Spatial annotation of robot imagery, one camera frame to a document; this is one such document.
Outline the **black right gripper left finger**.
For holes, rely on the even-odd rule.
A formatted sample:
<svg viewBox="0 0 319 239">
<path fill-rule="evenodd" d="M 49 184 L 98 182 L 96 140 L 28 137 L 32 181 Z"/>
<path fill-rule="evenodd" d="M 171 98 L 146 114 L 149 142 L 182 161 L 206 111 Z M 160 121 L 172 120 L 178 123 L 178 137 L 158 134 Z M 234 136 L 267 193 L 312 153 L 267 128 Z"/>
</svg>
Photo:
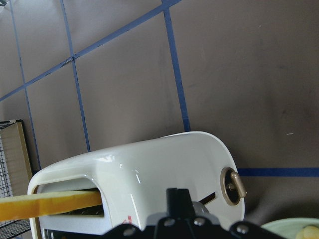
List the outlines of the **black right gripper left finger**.
<svg viewBox="0 0 319 239">
<path fill-rule="evenodd" d="M 139 229 L 133 224 L 121 224 L 104 235 L 102 239 L 155 239 L 155 226 L 146 226 L 144 230 Z"/>
</svg>

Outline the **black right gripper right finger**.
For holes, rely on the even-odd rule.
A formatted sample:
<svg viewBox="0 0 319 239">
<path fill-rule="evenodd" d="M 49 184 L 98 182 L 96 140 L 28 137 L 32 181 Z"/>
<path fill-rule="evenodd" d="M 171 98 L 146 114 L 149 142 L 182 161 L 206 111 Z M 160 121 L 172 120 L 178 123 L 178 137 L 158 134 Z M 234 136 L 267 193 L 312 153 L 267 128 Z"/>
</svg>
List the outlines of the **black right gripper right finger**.
<svg viewBox="0 0 319 239">
<path fill-rule="evenodd" d="M 249 222 L 237 222 L 229 230 L 207 216 L 195 214 L 187 189 L 166 190 L 167 216 L 155 226 L 155 239 L 280 239 L 275 233 Z"/>
</svg>

